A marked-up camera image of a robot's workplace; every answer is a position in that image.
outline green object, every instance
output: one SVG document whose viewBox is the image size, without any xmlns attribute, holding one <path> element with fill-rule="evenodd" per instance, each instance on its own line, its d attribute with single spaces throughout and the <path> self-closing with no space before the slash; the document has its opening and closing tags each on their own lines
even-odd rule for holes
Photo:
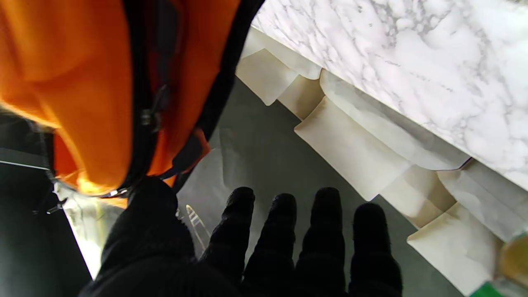
<svg viewBox="0 0 528 297">
<path fill-rule="evenodd" d="M 486 282 L 484 285 L 480 287 L 475 293 L 471 295 L 471 297 L 504 297 L 502 294 L 497 292 L 495 288 L 490 284 L 490 282 Z"/>
</svg>

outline person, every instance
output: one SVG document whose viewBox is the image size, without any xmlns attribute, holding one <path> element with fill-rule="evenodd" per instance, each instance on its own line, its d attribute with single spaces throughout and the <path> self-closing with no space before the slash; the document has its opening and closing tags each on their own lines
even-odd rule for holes
<svg viewBox="0 0 528 297">
<path fill-rule="evenodd" d="M 355 212 L 346 293 L 339 192 L 323 188 L 315 194 L 296 265 L 296 201 L 289 194 L 276 196 L 244 269 L 254 201 L 250 188 L 233 191 L 197 259 L 189 230 L 175 216 L 176 195 L 157 178 L 143 179 L 110 231 L 99 274 L 79 296 L 401 296 L 400 268 L 378 205 L 367 203 Z"/>
</svg>

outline glove finger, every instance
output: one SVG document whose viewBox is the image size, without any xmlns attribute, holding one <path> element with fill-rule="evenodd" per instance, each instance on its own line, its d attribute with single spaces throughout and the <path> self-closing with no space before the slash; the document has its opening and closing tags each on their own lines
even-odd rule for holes
<svg viewBox="0 0 528 297">
<path fill-rule="evenodd" d="M 284 295 L 291 286 L 291 259 L 295 242 L 297 204 L 290 194 L 273 199 L 253 255 L 244 272 L 244 287 L 272 296 Z"/>
<path fill-rule="evenodd" d="M 253 190 L 237 188 L 229 196 L 222 220 L 211 234 L 201 261 L 216 268 L 234 284 L 240 282 L 253 215 Z"/>
<path fill-rule="evenodd" d="M 350 294 L 372 287 L 401 295 L 400 267 L 391 255 L 389 230 L 383 209 L 366 203 L 354 215 L 354 256 L 350 266 Z"/>
<path fill-rule="evenodd" d="M 323 188 L 317 192 L 310 228 L 295 267 L 295 279 L 300 290 L 316 292 L 315 295 L 343 294 L 345 240 L 342 213 L 338 190 Z"/>
</svg>

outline orange fabric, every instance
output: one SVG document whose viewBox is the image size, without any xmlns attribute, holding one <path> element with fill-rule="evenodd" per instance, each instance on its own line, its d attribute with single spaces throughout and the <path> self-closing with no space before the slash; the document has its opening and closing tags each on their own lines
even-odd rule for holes
<svg viewBox="0 0 528 297">
<path fill-rule="evenodd" d="M 0 102 L 56 128 L 68 148 L 57 171 L 83 193 L 106 194 L 128 172 L 129 47 L 121 0 L 0 0 Z"/>
<path fill-rule="evenodd" d="M 182 53 L 172 64 L 173 101 L 163 114 L 156 153 L 149 175 L 172 167 L 172 159 L 193 132 L 220 62 L 240 0 L 172 0 L 183 11 Z"/>
<path fill-rule="evenodd" d="M 220 71 L 240 0 L 171 0 L 182 32 L 171 64 L 172 102 L 149 175 L 172 166 Z M 145 8 L 148 43 L 154 1 Z M 130 44 L 121 0 L 0 0 L 0 103 L 56 129 L 58 178 L 107 194 L 124 181 L 132 151 Z M 152 89 L 156 53 L 149 54 Z"/>
</svg>

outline gloved hand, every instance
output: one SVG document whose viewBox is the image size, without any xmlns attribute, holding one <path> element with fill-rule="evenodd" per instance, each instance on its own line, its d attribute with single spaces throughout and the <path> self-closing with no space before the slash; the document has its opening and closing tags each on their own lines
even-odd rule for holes
<svg viewBox="0 0 528 297">
<path fill-rule="evenodd" d="M 273 200 L 260 239 L 244 270 L 255 197 L 238 188 L 200 260 L 192 237 L 176 218 L 177 198 L 156 178 L 145 178 L 110 230 L 101 269 L 80 296 L 342 296 L 345 244 L 339 192 L 315 195 L 310 228 L 297 265 L 291 259 L 295 198 Z M 354 216 L 355 255 L 350 296 L 401 296 L 400 269 L 390 253 L 383 210 L 371 203 Z"/>
<path fill-rule="evenodd" d="M 344 295 L 345 243 L 339 192 L 323 188 L 316 193 L 296 266 L 291 259 L 295 198 L 276 196 L 244 270 L 254 200 L 249 188 L 238 188 L 230 195 L 201 261 L 222 273 L 244 296 Z M 354 247 L 350 296 L 401 296 L 400 269 L 391 256 L 385 214 L 378 205 L 367 203 L 356 210 Z"/>
</svg>

